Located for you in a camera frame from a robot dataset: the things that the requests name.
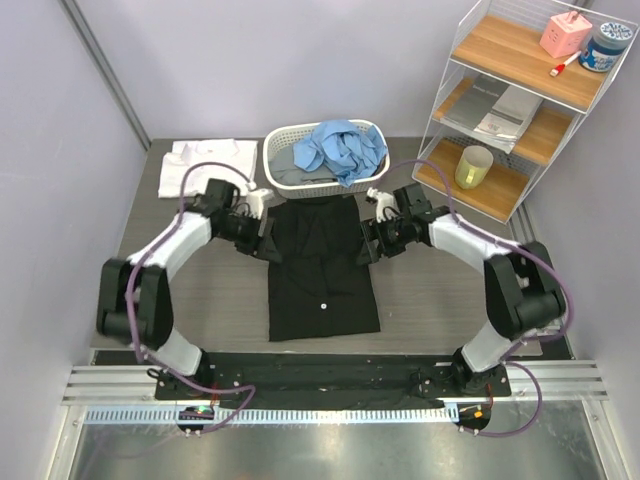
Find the black long sleeve shirt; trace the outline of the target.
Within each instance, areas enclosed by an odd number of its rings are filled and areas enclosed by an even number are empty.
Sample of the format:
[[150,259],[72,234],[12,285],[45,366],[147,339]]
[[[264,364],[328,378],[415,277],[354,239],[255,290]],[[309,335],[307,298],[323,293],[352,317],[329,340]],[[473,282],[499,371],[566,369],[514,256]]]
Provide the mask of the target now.
[[268,267],[269,340],[381,330],[352,196],[288,200],[269,209],[281,262]]

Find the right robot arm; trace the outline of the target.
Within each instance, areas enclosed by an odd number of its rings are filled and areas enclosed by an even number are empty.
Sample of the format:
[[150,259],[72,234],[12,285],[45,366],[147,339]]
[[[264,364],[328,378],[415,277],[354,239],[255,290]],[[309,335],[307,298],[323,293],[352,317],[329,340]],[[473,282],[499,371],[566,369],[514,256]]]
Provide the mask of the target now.
[[477,393],[517,343],[566,313],[567,301],[543,244],[522,245],[490,234],[449,206],[434,207],[417,184],[393,193],[370,188],[366,199],[375,216],[360,224],[358,264],[395,257],[408,244],[420,243],[456,257],[483,277],[487,321],[452,356],[451,380],[460,393]]

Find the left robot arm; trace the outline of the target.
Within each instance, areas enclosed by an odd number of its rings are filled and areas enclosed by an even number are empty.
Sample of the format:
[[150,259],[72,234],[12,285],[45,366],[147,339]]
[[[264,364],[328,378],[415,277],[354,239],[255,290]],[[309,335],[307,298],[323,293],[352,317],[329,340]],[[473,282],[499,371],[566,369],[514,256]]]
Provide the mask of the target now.
[[220,179],[184,201],[167,228],[125,259],[112,258],[101,270],[96,330],[132,346],[141,357],[178,378],[190,398],[205,397],[213,385],[207,354],[174,326],[170,282],[190,257],[213,239],[232,243],[241,254],[279,262],[266,217],[270,189],[254,189],[239,202],[239,189]]

